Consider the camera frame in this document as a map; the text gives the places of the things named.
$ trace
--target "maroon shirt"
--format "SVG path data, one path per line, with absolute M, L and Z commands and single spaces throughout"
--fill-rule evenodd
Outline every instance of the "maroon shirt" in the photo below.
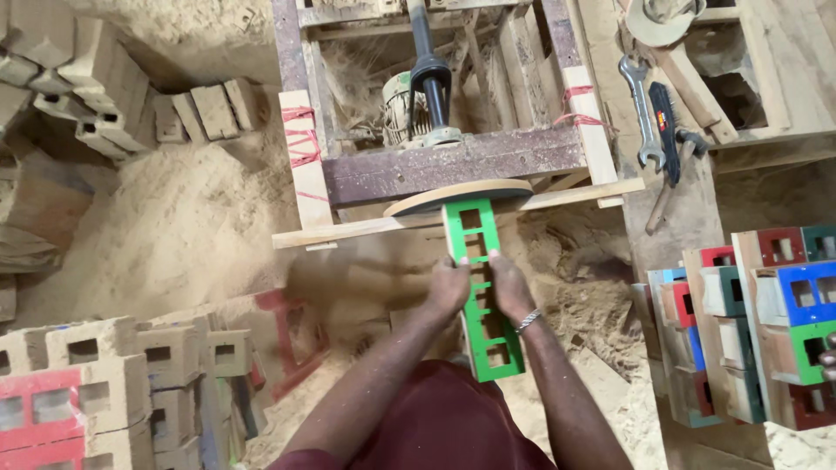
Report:
M 321 450 L 290 452 L 267 470 L 336 470 Z M 445 360 L 421 362 L 348 467 L 398 470 L 556 469 L 511 418 L 493 383 Z

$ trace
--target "silver bracelet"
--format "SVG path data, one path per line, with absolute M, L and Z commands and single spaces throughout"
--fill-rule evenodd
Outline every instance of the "silver bracelet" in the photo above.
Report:
M 520 323 L 520 325 L 514 331 L 516 331 L 519 335 L 523 332 L 523 329 L 525 329 L 525 327 L 533 323 L 534 320 L 537 319 L 537 317 L 541 314 L 543 314 L 543 312 L 541 312 L 540 309 L 534 309 L 532 313 L 528 314 L 526 318 L 522 319 L 522 323 Z

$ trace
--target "hammer handle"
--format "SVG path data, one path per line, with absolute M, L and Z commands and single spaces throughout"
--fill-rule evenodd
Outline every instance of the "hammer handle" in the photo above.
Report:
M 692 157 L 694 156 L 695 146 L 694 142 L 686 140 L 680 148 L 679 159 L 681 169 L 683 171 L 687 168 L 688 163 L 691 162 Z M 670 196 L 673 194 L 673 191 L 674 188 L 670 187 L 668 182 L 668 174 L 665 173 L 665 181 L 662 183 L 662 192 L 659 193 L 659 199 L 656 199 L 656 205 L 653 206 L 653 211 L 650 213 L 647 225 L 645 225 L 645 232 L 647 232 L 648 235 L 652 236 L 656 232 L 656 227 L 665 215 L 665 209 L 668 207 L 668 202 L 670 201 Z

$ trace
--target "hand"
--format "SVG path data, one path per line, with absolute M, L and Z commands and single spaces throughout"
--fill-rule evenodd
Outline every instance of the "hand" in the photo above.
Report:
M 836 383 L 836 332 L 828 335 L 826 340 L 829 350 L 818 355 L 818 361 L 824 366 L 824 379 Z
M 525 274 L 497 250 L 488 254 L 488 263 L 493 271 L 493 288 L 499 309 L 517 327 L 532 313 L 537 305 L 531 296 Z
M 432 269 L 426 305 L 434 314 L 452 318 L 465 306 L 470 291 L 470 261 L 462 258 L 457 268 L 453 258 L 445 256 Z

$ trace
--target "wrench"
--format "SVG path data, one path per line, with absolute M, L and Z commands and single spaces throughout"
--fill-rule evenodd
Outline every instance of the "wrench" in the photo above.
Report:
M 630 63 L 630 57 L 625 54 L 619 61 L 619 71 L 627 79 L 627 83 L 630 84 L 635 110 L 639 113 L 642 138 L 641 149 L 639 149 L 639 163 L 644 168 L 647 165 L 648 158 L 656 160 L 656 172 L 658 173 L 665 166 L 665 153 L 662 151 L 662 145 L 653 134 L 653 124 L 650 120 L 650 114 L 647 112 L 645 84 L 642 81 L 647 76 L 647 63 L 640 60 L 639 66 L 635 67 Z

